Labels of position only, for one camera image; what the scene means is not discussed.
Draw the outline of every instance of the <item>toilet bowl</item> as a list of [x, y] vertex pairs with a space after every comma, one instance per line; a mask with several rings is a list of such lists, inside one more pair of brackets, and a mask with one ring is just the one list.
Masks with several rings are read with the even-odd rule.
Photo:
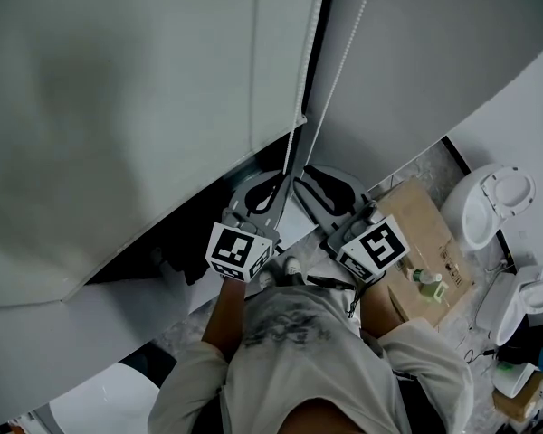
[[489, 164], [454, 187], [441, 214], [462, 250], [479, 250], [507, 219], [533, 203], [535, 192], [535, 181], [519, 167]]
[[64, 434], [147, 434], [158, 392], [138, 371], [114, 363], [49, 405]]
[[517, 275], [500, 273], [483, 299], [476, 324], [489, 331], [490, 340], [504, 345], [526, 314], [543, 313], [543, 267], [531, 265]]

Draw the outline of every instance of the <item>shirt sleeve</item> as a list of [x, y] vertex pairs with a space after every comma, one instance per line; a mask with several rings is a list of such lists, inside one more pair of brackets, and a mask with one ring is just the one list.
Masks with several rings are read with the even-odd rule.
[[466, 362], [423, 318], [403, 323], [378, 342], [394, 370], [417, 376], [448, 433], [464, 430], [473, 386]]
[[161, 386], [148, 417], [149, 434], [191, 432], [200, 410], [223, 386], [227, 367], [217, 348], [192, 344]]

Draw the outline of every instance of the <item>person's left arm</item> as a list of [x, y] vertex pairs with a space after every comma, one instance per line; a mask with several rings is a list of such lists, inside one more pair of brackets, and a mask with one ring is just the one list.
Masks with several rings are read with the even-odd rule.
[[224, 385], [243, 333], [245, 283], [226, 279], [203, 339], [187, 348], [163, 382], [148, 418], [150, 434], [187, 434]]

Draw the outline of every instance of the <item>white t-shirt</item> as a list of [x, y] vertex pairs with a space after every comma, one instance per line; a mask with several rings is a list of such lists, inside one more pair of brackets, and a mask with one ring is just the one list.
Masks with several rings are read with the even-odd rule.
[[462, 431], [472, 410], [465, 362], [424, 320], [382, 337], [379, 358], [346, 315], [350, 299], [349, 291], [297, 286], [249, 300], [231, 363], [209, 344], [192, 345], [161, 387], [149, 432], [187, 434], [222, 387], [224, 425], [233, 434], [277, 434], [310, 399], [330, 401], [370, 434], [410, 432], [392, 368], [418, 376], [447, 432]]

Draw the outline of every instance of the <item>cardboard box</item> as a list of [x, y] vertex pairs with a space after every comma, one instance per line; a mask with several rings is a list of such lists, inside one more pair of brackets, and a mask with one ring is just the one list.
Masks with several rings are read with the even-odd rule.
[[496, 389], [492, 392], [495, 408], [509, 418], [522, 423], [527, 420], [539, 400], [539, 385], [543, 380], [542, 372], [534, 372], [517, 397], [510, 399]]
[[405, 320], [424, 317], [438, 326], [471, 288], [472, 278], [457, 241], [423, 185], [412, 178], [401, 183], [377, 202], [384, 214], [395, 216], [410, 253], [402, 261], [414, 269], [441, 273], [449, 285], [439, 304], [420, 294], [422, 285], [409, 280], [402, 265], [394, 265], [384, 279], [396, 308]]

